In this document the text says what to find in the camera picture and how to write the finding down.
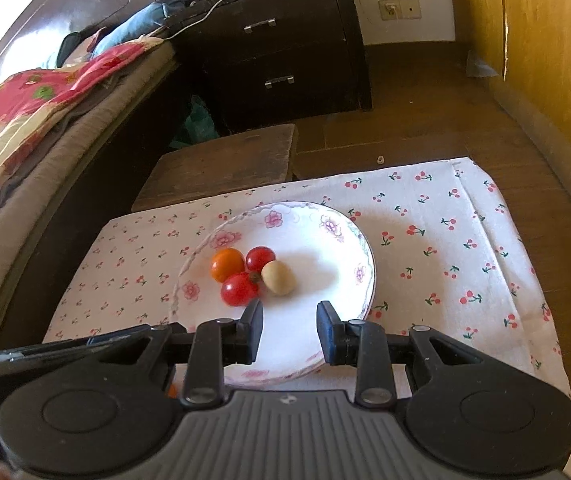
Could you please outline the orange tangerine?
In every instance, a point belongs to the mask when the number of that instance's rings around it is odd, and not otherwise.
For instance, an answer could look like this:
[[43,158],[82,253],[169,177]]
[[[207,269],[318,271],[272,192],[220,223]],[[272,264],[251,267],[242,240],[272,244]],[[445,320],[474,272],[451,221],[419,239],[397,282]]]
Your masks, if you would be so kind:
[[210,276],[218,283],[223,283],[231,275],[245,270],[245,257],[238,249],[228,247],[218,250],[210,260]]
[[168,398],[177,399],[179,396],[178,389],[175,384],[171,384],[167,391]]

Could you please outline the red cherry tomato front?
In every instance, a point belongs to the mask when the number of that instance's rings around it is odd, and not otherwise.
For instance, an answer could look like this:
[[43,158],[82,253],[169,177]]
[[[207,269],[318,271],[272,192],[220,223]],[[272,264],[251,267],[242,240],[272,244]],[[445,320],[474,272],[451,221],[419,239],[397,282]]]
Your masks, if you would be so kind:
[[230,307],[245,307],[259,295],[259,286],[247,272],[232,274],[221,285],[220,297]]

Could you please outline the red cherry tomato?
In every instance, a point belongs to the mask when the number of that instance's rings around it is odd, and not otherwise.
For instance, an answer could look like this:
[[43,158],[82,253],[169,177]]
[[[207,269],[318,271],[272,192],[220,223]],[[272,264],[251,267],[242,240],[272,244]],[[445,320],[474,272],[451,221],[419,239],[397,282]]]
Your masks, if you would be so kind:
[[245,265],[250,272],[261,274],[262,268],[274,259],[276,259],[276,254],[272,249],[266,246],[257,246],[246,254]]
[[232,274],[221,285],[220,297],[230,307],[245,307],[259,295],[259,286],[247,272]]

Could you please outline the white floral plate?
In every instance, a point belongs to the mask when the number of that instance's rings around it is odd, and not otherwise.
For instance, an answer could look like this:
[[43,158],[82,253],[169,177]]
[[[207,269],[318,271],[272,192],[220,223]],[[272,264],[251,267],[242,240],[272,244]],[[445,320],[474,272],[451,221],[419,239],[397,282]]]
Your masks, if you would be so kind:
[[239,318],[247,301],[260,300],[256,360],[227,367],[224,378],[232,386],[267,387],[322,365],[319,302],[331,302],[343,321],[363,320],[376,280],[366,235],[345,214],[306,202],[262,205],[223,222],[192,250],[170,317],[195,330],[215,318]]

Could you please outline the red cherry tomato back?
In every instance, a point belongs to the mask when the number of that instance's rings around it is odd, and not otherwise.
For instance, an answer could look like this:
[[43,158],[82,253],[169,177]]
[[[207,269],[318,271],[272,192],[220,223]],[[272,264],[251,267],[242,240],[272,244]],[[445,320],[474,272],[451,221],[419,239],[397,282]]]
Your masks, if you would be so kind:
[[276,259],[276,254],[272,249],[266,246],[257,246],[246,254],[245,265],[250,272],[261,274],[262,268],[274,259]]

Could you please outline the cherry print tablecloth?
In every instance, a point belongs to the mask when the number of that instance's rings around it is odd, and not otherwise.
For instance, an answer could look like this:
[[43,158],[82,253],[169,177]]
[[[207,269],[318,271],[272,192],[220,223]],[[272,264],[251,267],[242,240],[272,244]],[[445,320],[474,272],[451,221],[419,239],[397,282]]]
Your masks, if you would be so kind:
[[138,324],[188,330],[238,310],[220,298],[212,256],[271,248],[296,276],[264,295],[256,362],[241,388],[340,389],[325,365],[316,308],[392,334],[427,325],[561,390],[570,387],[551,310],[496,183],[467,158],[274,184],[107,222],[66,288],[46,341]]

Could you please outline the beige mattress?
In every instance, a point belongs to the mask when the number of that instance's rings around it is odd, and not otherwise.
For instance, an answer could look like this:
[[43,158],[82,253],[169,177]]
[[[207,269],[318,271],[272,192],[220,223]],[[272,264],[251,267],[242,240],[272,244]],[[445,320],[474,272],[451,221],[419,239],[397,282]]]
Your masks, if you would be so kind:
[[107,148],[121,148],[122,126],[174,68],[162,41],[97,84],[46,134],[0,187],[0,329],[40,238],[82,174]]

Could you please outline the green plastic bag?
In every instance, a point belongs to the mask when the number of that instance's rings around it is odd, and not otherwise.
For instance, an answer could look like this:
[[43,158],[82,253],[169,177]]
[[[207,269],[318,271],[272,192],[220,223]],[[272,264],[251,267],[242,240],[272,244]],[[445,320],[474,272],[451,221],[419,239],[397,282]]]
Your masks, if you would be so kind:
[[170,141],[172,150],[180,150],[187,146],[216,140],[219,134],[212,116],[200,101],[193,101],[191,112],[179,129],[177,136]]

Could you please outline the floral pink blanket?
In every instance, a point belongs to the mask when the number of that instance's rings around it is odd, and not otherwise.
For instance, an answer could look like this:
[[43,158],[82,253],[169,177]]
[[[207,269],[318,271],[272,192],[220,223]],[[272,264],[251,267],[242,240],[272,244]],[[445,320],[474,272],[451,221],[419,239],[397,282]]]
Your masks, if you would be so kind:
[[0,187],[46,134],[97,84],[162,40],[141,37],[84,63],[56,70],[25,70],[0,85]]

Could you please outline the dark wooden dresser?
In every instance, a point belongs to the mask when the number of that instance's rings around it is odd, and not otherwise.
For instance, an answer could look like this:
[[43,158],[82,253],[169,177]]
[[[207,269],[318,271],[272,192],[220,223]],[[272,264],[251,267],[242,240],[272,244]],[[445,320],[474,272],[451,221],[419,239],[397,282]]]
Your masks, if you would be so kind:
[[219,134],[371,110],[355,0],[198,0],[168,34]]

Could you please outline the blue pillow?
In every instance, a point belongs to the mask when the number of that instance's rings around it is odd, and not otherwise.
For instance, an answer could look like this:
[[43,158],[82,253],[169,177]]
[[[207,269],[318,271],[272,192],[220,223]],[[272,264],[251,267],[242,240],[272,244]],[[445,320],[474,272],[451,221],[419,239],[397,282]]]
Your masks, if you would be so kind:
[[162,0],[150,3],[145,8],[132,14],[124,23],[99,41],[92,51],[92,58],[96,58],[110,48],[124,42],[138,39],[143,35],[151,34],[160,29],[177,12],[183,10],[186,3],[183,0]]

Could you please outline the dark wooden headboard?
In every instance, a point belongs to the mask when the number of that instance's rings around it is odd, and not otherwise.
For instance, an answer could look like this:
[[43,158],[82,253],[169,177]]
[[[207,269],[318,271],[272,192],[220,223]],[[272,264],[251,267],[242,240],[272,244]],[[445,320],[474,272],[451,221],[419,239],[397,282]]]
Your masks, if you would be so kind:
[[65,37],[117,26],[159,0],[32,0],[0,40],[0,77],[54,62]]

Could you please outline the wall power socket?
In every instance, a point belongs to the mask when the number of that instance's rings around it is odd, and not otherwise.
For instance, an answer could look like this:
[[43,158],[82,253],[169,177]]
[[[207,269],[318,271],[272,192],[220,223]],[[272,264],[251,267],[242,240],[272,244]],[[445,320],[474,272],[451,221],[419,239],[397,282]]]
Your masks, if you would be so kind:
[[383,21],[422,18],[420,0],[380,0],[378,5]]

